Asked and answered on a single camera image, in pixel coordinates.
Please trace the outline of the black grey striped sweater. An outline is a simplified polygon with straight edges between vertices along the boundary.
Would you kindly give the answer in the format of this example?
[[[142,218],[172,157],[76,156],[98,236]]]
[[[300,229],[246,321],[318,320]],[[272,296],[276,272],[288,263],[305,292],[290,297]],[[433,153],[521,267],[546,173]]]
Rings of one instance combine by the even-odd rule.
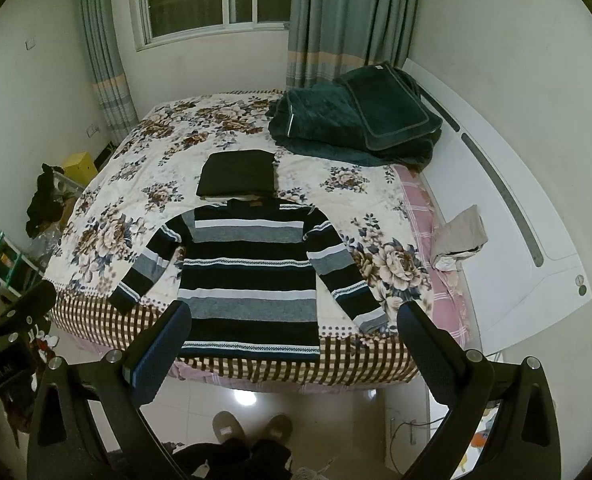
[[[121,278],[110,304],[130,313],[178,249],[184,256],[175,298],[192,316],[182,356],[318,360],[318,282],[361,334],[388,325],[325,213],[277,198],[228,200],[167,220]]]

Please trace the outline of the yellow box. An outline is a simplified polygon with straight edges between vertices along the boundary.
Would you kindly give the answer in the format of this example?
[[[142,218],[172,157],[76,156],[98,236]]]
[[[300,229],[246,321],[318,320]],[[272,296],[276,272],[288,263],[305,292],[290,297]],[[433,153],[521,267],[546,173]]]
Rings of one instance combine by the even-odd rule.
[[[88,152],[79,152],[69,155],[61,167],[64,175],[83,186],[87,186],[98,174],[93,159]]]

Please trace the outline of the dark green pillow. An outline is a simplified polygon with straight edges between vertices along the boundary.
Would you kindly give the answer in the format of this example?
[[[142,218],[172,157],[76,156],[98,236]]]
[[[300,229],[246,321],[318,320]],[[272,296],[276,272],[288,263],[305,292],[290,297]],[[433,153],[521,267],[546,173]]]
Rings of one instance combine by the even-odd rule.
[[[422,102],[416,80],[388,62],[350,70],[334,84],[348,92],[369,150],[440,139],[442,118]]]

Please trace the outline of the beige crumpled cloth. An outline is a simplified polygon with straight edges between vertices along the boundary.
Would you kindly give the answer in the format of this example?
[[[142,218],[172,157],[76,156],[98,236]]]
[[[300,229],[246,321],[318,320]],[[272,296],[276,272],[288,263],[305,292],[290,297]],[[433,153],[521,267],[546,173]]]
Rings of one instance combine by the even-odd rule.
[[[472,205],[436,230],[431,264],[442,272],[455,271],[457,263],[478,254],[487,241],[479,208]]]

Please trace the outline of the right grey-blue curtain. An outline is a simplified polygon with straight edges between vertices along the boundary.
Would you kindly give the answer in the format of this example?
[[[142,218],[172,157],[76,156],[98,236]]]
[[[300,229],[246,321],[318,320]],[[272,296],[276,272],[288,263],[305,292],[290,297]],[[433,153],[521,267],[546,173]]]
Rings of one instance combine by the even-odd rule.
[[[366,65],[401,67],[418,0],[291,0],[286,85],[307,88]]]

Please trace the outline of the left grey-blue curtain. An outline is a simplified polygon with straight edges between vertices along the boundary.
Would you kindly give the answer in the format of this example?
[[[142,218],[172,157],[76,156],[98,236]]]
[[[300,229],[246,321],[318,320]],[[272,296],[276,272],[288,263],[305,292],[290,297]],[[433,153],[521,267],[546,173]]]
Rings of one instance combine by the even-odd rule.
[[[110,142],[118,146],[138,123],[138,115],[118,49],[112,0],[75,0],[75,11],[92,90]]]

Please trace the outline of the pink checked mattress cover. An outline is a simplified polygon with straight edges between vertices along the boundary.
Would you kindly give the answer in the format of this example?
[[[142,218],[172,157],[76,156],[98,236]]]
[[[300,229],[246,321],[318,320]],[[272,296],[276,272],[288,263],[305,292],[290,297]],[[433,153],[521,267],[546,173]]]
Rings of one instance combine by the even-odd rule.
[[[409,218],[419,259],[429,274],[433,299],[428,315],[433,323],[449,332],[465,348],[471,342],[471,329],[458,275],[455,271],[437,270],[431,261],[433,234],[438,227],[436,207],[416,174],[401,165],[393,165],[392,169],[400,182],[403,211]]]

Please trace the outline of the white bed headboard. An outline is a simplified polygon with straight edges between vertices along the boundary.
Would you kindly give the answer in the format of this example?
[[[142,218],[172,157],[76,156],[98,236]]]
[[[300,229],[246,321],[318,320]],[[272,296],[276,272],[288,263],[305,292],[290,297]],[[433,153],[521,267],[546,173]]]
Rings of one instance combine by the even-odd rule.
[[[422,177],[441,218],[477,206],[488,240],[460,266],[481,350],[501,352],[592,299],[580,255],[553,203],[503,136],[412,60],[403,66],[442,134]]]

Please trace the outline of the grey-blue curtain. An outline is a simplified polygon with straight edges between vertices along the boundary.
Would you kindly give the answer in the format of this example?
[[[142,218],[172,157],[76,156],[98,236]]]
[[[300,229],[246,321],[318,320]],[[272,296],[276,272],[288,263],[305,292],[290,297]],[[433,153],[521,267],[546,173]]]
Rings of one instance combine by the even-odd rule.
[[[366,65],[401,67],[418,0],[291,0],[286,85],[307,88]]]
[[[138,115],[118,49],[112,0],[75,0],[75,11],[92,90],[110,142],[118,146],[138,123]]]

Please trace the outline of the right grey slipper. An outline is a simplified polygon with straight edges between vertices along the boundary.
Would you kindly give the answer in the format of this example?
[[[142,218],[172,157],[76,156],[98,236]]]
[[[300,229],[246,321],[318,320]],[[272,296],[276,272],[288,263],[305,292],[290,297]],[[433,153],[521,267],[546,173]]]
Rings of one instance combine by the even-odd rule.
[[[286,446],[292,434],[293,422],[291,419],[285,414],[278,414],[273,416],[264,426],[261,438]]]

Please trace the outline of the folded black garment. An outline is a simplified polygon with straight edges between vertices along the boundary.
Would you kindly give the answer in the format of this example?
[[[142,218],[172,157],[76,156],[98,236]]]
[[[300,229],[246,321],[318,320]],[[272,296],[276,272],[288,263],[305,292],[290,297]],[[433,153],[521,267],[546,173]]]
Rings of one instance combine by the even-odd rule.
[[[201,170],[199,197],[273,196],[274,154],[261,150],[211,154]]]

